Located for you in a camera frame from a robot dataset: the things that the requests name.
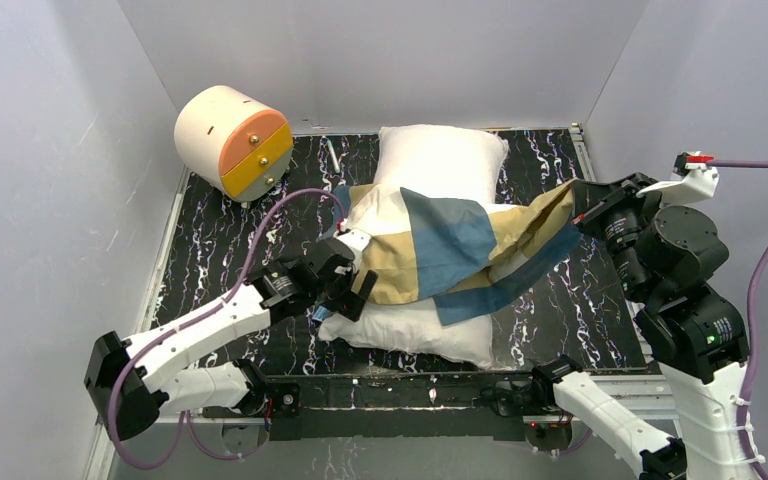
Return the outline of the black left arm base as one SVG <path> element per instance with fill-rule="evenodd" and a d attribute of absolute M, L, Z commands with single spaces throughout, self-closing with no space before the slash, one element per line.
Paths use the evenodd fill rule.
<path fill-rule="evenodd" d="M 255 379 L 250 391 L 232 407 L 206 407 L 202 418 L 222 420 L 221 438 L 231 453 L 253 453 L 270 438 L 273 421 L 295 418 L 300 410 L 298 383 L 272 383 Z"/>

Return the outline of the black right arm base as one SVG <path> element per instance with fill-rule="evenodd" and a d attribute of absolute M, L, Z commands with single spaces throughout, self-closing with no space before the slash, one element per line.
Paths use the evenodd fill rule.
<path fill-rule="evenodd" d="M 548 383 L 541 378 L 498 381 L 482 388 L 473 405 L 501 418 L 549 417 L 525 420 L 525 440 L 532 451 L 553 458 L 577 452 L 594 437 L 589 427 L 581 434 L 574 431 L 574 415 L 553 403 Z"/>

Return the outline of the blue beige white pillowcase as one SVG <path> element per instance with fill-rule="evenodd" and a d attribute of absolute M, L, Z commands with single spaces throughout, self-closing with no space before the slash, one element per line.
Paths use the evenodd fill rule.
<path fill-rule="evenodd" d="M 577 248 L 568 181 L 528 205 L 431 198 L 405 187 L 341 185 L 344 224 L 369 235 L 359 274 L 378 278 L 368 300 L 383 306 L 429 300 L 452 325 L 494 313 L 522 296 Z"/>

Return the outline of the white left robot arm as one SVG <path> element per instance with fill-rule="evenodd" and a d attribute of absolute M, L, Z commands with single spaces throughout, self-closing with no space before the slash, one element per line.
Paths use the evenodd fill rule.
<path fill-rule="evenodd" d="M 317 241 L 300 256 L 253 269 L 239 286 L 160 327 L 99 337 L 84 385 L 111 437 L 131 439 L 161 416 L 209 407 L 257 415 L 278 396 L 249 360 L 197 368 L 220 347 L 322 306 L 356 321 L 377 282 L 362 271 L 371 237 L 358 229 Z"/>

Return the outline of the white pillow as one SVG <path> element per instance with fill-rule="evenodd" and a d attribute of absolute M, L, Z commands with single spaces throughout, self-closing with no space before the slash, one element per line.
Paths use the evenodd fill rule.
<path fill-rule="evenodd" d="M 406 187 L 430 198 L 493 203 L 508 142 L 494 133 L 440 125 L 383 127 L 375 184 Z M 368 303 L 353 322 L 336 313 L 322 321 L 322 341 L 357 348 L 431 354 L 488 369 L 493 362 L 492 319 L 481 315 L 444 326 L 434 301 Z"/>

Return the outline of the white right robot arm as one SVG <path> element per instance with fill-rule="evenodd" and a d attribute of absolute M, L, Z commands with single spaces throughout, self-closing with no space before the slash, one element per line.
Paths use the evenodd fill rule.
<path fill-rule="evenodd" d="M 738 309 L 710 285 L 729 252 L 713 221 L 643 174 L 575 180 L 571 222 L 602 241 L 650 345 L 681 432 L 669 435 L 606 393 L 567 356 L 534 368 L 539 405 L 582 421 L 640 479 L 757 479 L 743 381 L 750 346 Z"/>

